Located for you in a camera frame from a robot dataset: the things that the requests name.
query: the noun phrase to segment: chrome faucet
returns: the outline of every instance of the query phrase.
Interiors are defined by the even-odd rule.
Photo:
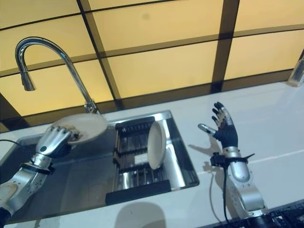
[[[27,66],[25,64],[25,60],[24,60],[25,50],[29,46],[34,45],[34,44],[46,46],[46,47],[52,49],[53,51],[55,51],[62,58],[62,60],[66,64],[68,70],[70,71],[75,83],[77,84],[79,90],[81,91],[82,95],[85,98],[85,111],[87,113],[100,114],[96,104],[90,97],[89,93],[87,92],[87,90],[85,88],[85,85],[81,81],[81,78],[79,77],[79,74],[76,71],[70,57],[64,52],[64,50],[62,50],[55,43],[53,43],[50,40],[41,38],[41,37],[27,37],[27,38],[21,40],[16,46],[15,58],[16,58],[16,62],[17,62],[20,74],[21,74],[21,80],[22,80],[24,89],[26,91],[35,90],[34,84],[32,82],[32,79],[29,76],[29,71],[28,71],[28,68],[27,68]]]
[[[287,83],[294,87],[299,87],[304,82],[304,55],[296,63]]]

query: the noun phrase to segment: white countertop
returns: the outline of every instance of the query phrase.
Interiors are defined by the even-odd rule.
[[[304,198],[304,87],[273,83],[105,114],[107,120],[170,109],[183,138],[200,184],[197,187],[68,214],[41,221],[7,225],[6,228],[195,228],[224,220],[222,173],[210,171],[210,155],[217,143],[197,128],[215,126],[212,107],[220,101],[234,120],[239,149],[269,208]],[[0,134],[0,139],[43,133],[42,125]],[[11,147],[1,142],[0,159]]]

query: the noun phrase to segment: stainless steel sink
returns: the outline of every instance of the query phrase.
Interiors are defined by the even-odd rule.
[[[134,156],[146,152],[153,121],[164,126],[167,137],[164,163],[155,171],[147,163],[134,164]],[[31,158],[41,136],[20,139],[24,147],[10,149],[0,161],[0,183],[9,180],[20,164]],[[52,162],[53,174],[10,223],[103,207],[199,184],[170,111],[110,122],[97,139]]]

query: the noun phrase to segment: silver robotic arm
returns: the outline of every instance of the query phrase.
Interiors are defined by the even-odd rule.
[[[31,161],[0,185],[0,228],[37,192],[50,174],[52,158],[63,157],[71,149],[67,141],[76,140],[79,131],[71,126],[50,127],[41,137]]]
[[[205,124],[199,124],[198,127],[204,132],[210,134],[222,144],[222,154],[214,153],[210,159],[211,165],[221,166],[225,172],[224,190],[227,188],[233,206],[240,219],[245,219],[247,227],[276,227],[265,205],[263,197],[253,182],[252,172],[247,166],[247,159],[242,158],[238,149],[238,134],[234,127],[232,118],[223,104],[217,102],[212,111],[217,117],[212,117],[218,126],[215,130]]]

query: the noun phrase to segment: plate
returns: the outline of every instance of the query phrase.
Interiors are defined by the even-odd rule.
[[[80,132],[79,138],[74,141],[68,141],[67,143],[76,145],[97,138],[106,130],[108,123],[106,119],[99,114],[76,114],[64,117],[51,125],[51,127],[56,126],[74,126]]]
[[[148,136],[148,161],[150,167],[159,168],[165,158],[166,134],[163,126],[158,122],[151,125]]]

